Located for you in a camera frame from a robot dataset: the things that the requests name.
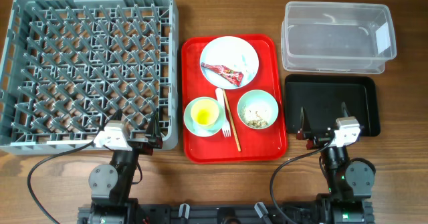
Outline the light blue saucer bowl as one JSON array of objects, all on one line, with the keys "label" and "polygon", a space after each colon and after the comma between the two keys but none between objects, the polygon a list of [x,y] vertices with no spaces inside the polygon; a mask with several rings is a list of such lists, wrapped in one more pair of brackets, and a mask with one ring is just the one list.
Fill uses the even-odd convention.
[{"label": "light blue saucer bowl", "polygon": [[[199,98],[208,98],[208,99],[212,99],[212,100],[216,101],[217,105],[220,109],[220,113],[219,113],[219,117],[218,117],[217,121],[210,128],[200,127],[191,118],[191,107],[195,103],[195,101],[198,100]],[[184,116],[183,116],[185,126],[186,126],[187,130],[189,130],[195,136],[198,136],[198,137],[213,136],[214,134],[218,133],[222,128],[222,125],[223,125],[223,122],[225,119],[225,117],[223,115],[223,108],[218,103],[218,101],[213,99],[213,98],[210,98],[210,97],[199,97],[199,98],[195,98],[186,106],[185,111],[184,111]]]}]

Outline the rice and peanut shells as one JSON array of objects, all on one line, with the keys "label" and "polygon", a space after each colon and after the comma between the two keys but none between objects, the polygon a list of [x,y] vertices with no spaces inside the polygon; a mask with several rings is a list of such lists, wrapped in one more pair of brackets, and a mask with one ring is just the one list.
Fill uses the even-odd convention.
[{"label": "rice and peanut shells", "polygon": [[271,110],[262,104],[251,104],[243,107],[241,119],[251,128],[265,128],[269,125]]}]

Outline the green bowl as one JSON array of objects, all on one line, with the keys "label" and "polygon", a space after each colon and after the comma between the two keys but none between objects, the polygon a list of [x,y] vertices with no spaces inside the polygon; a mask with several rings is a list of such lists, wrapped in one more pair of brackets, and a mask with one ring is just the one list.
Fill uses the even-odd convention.
[{"label": "green bowl", "polygon": [[242,97],[240,97],[240,99],[237,103],[237,113],[238,113],[239,119],[242,122],[243,122],[243,120],[241,119],[241,111],[242,111],[244,106],[251,105],[251,104],[262,104],[266,108],[269,108],[271,110],[271,113],[272,113],[270,121],[269,121],[269,125],[267,127],[265,127],[265,128],[252,128],[252,129],[255,129],[255,130],[266,129],[266,128],[270,127],[276,121],[276,119],[279,115],[279,106],[278,106],[276,99],[271,94],[269,94],[268,92],[266,92],[264,90],[250,90],[250,91],[246,92]]}]

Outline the white plastic fork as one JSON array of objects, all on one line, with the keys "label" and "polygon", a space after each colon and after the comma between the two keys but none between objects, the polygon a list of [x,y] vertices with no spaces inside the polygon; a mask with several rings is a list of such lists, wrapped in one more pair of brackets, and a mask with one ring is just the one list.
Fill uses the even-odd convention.
[{"label": "white plastic fork", "polygon": [[231,127],[230,127],[230,123],[229,123],[229,121],[227,119],[226,108],[225,108],[225,98],[224,98],[224,95],[223,95],[223,89],[217,88],[215,90],[215,94],[216,94],[218,103],[223,108],[223,115],[224,115],[225,119],[224,119],[224,122],[223,122],[221,130],[222,130],[222,133],[223,133],[224,137],[227,138],[227,137],[231,136]]}]

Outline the wooden chopstick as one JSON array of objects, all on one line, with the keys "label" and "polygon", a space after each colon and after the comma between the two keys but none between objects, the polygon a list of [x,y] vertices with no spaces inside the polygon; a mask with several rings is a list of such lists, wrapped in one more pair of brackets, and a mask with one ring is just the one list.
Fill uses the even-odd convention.
[{"label": "wooden chopstick", "polygon": [[236,146],[237,146],[237,150],[239,152],[241,152],[241,145],[240,145],[239,138],[238,138],[238,135],[237,135],[237,131],[236,131],[236,128],[235,128],[235,123],[233,121],[233,116],[232,116],[231,109],[230,109],[230,106],[229,106],[229,101],[228,101],[228,98],[227,98],[227,94],[226,94],[226,91],[224,89],[222,89],[222,91],[223,91],[223,97],[224,97],[224,100],[225,100],[225,106],[226,106],[226,109],[227,109],[227,112],[228,112],[228,115],[229,115],[231,129],[233,131],[235,143],[236,143]]}]

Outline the red snack wrapper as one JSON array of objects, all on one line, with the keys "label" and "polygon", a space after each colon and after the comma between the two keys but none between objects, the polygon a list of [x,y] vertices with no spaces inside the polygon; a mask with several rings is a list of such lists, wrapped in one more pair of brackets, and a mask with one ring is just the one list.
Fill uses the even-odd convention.
[{"label": "red snack wrapper", "polygon": [[211,70],[212,72],[215,72],[216,74],[220,75],[222,78],[225,78],[228,82],[230,82],[234,86],[240,87],[241,81],[243,79],[242,72],[232,70],[224,65],[213,66],[206,63],[202,63],[201,66],[203,68],[207,68],[208,70]]}]

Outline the light blue plate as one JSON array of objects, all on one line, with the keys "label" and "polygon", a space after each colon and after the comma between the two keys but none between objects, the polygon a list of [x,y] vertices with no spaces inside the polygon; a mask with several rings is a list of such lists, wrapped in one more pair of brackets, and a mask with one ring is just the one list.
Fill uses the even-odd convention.
[{"label": "light blue plate", "polygon": [[[240,87],[236,87],[220,75],[203,68],[202,63],[224,65],[232,70],[242,72]],[[210,41],[202,50],[199,65],[203,76],[218,88],[234,90],[248,85],[257,75],[259,57],[250,43],[240,37],[224,36]]]}]

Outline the yellow cup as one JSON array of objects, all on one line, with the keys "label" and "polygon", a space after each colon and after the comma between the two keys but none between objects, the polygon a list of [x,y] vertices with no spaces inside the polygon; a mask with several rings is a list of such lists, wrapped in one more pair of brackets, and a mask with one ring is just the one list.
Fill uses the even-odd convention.
[{"label": "yellow cup", "polygon": [[210,128],[214,125],[219,113],[217,102],[208,98],[199,98],[191,107],[192,120],[203,128]]}]

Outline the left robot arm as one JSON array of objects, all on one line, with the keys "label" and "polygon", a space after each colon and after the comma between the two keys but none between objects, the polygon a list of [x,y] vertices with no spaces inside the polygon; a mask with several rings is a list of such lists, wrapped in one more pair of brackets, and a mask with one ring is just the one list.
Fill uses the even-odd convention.
[{"label": "left robot arm", "polygon": [[110,148],[113,152],[109,164],[101,164],[90,173],[88,182],[92,190],[92,203],[88,216],[79,223],[148,223],[148,217],[130,198],[135,170],[140,170],[140,155],[152,155],[153,150],[163,147],[159,126],[159,114],[155,112],[145,131],[144,140],[129,140],[129,130],[121,121],[122,111],[102,127],[94,142],[96,146]]}]

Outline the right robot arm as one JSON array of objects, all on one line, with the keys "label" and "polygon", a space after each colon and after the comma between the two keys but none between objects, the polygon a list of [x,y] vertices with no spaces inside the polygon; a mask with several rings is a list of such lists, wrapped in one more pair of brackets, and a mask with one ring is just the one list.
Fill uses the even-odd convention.
[{"label": "right robot arm", "polygon": [[315,133],[304,108],[300,110],[298,140],[307,140],[308,150],[319,150],[319,164],[329,193],[319,194],[310,203],[303,223],[374,223],[372,196],[376,168],[364,158],[351,159],[347,146],[358,141],[361,125],[341,104],[342,117],[324,133]]}]

